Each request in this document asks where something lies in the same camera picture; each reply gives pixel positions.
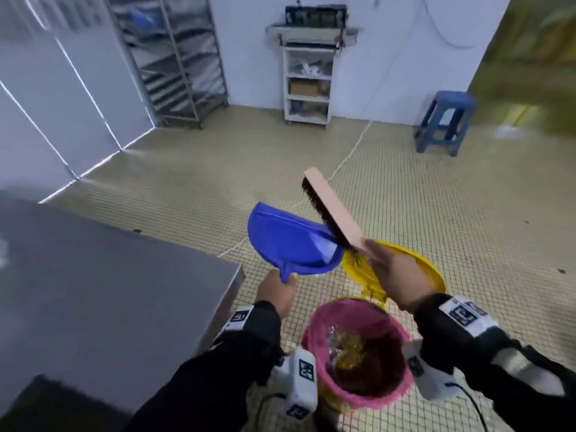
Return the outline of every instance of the pink plastic bag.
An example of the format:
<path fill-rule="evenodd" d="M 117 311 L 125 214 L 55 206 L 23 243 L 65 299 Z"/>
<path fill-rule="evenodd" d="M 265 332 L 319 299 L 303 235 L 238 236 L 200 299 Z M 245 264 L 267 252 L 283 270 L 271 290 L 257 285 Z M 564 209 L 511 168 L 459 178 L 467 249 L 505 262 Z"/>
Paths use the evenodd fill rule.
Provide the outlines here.
<path fill-rule="evenodd" d="M 366 397 L 349 393 L 338 386 L 327 371 L 329 362 L 328 331 L 337 326 L 342 331 L 359 334 L 366 338 L 376 338 L 384 334 L 392 334 L 404 341 L 410 336 L 406 330 L 389 314 L 376 305 L 361 299 L 345 298 L 320 306 L 308 322 L 302 337 L 302 346 L 316 357 L 316 368 L 319 380 L 333 394 L 351 409 L 380 409 L 401 398 L 414 383 L 414 378 L 408 367 L 400 385 L 390 394 L 383 397 Z"/>

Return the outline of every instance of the yellow lid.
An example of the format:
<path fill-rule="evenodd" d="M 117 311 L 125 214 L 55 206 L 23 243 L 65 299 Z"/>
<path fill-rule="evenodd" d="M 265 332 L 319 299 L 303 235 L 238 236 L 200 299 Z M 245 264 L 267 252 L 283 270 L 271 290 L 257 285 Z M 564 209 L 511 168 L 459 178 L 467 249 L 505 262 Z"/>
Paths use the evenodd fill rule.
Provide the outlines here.
<path fill-rule="evenodd" d="M 440 271 L 438 271 L 438 269 L 432 265 L 430 261 L 426 260 L 419 254 L 411 252 L 410 250 L 405 249 L 399 245 L 390 244 L 389 242 L 384 241 L 376 242 L 382 244 L 393 253 L 409 254 L 414 256 L 416 263 L 430 278 L 430 282 L 432 285 L 434 285 L 436 292 L 446 292 L 446 283 L 444 282 L 444 278 L 440 274 Z M 372 267 L 368 264 L 368 259 L 365 256 L 358 253 L 352 253 L 347 250 L 344 253 L 341 264 L 342 268 L 344 268 L 344 271 L 346 271 L 346 274 L 350 276 L 354 282 L 364 287 L 364 291 L 362 293 L 363 296 L 375 298 L 382 303 L 385 303 L 387 298 L 386 293 L 382 290 L 382 287 L 378 282 L 378 278 L 376 277 L 374 270 L 372 270 Z"/>

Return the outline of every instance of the person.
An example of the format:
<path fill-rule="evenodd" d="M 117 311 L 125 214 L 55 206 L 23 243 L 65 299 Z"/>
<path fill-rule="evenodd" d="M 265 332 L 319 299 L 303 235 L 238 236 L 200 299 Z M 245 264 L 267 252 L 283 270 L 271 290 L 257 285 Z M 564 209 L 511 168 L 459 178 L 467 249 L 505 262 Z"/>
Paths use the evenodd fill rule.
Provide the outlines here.
<path fill-rule="evenodd" d="M 497 325 L 471 334 L 466 324 L 443 312 L 441 306 L 452 297 L 435 293 L 413 257 L 393 254 L 370 240 L 366 248 L 382 288 L 414 316 L 426 363 L 447 373 L 461 370 L 468 385 L 492 399 L 496 413 L 515 431 L 576 430 L 575 373 L 522 346 Z M 292 308 L 296 284 L 297 276 L 283 284 L 278 270 L 270 271 L 254 304 L 255 321 L 264 332 L 224 332 L 227 336 L 217 338 L 210 350 L 183 363 L 123 432 L 240 430 L 248 421 L 249 387 L 264 384 L 282 355 L 280 327 Z"/>

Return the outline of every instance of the white wall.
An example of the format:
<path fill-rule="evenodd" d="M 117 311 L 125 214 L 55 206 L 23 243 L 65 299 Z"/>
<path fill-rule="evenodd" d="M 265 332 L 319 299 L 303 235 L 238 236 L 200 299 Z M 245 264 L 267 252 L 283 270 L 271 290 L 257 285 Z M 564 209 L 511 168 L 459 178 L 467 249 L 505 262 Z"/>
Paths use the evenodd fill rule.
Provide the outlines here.
<path fill-rule="evenodd" d="M 426 8 L 424 0 L 301 0 L 345 3 L 349 25 L 364 28 L 335 68 L 334 115 L 419 123 L 435 92 L 468 88 L 509 1 L 427 0 Z M 282 54 L 264 29 L 296 0 L 211 2 L 229 102 L 282 108 Z"/>

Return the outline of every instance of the person's left arm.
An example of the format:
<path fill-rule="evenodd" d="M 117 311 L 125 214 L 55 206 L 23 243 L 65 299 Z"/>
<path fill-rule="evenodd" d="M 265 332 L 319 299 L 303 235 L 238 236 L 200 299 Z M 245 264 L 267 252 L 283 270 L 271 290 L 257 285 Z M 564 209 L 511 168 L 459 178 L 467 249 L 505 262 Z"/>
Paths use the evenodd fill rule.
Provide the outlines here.
<path fill-rule="evenodd" d="M 265 384 L 282 354 L 281 317 L 290 312 L 296 277 L 277 270 L 263 280 L 249 322 L 265 331 L 225 331 L 207 352 L 183 363 L 172 379 L 129 420 L 123 432 L 236 431 L 248 421 L 246 394 Z"/>

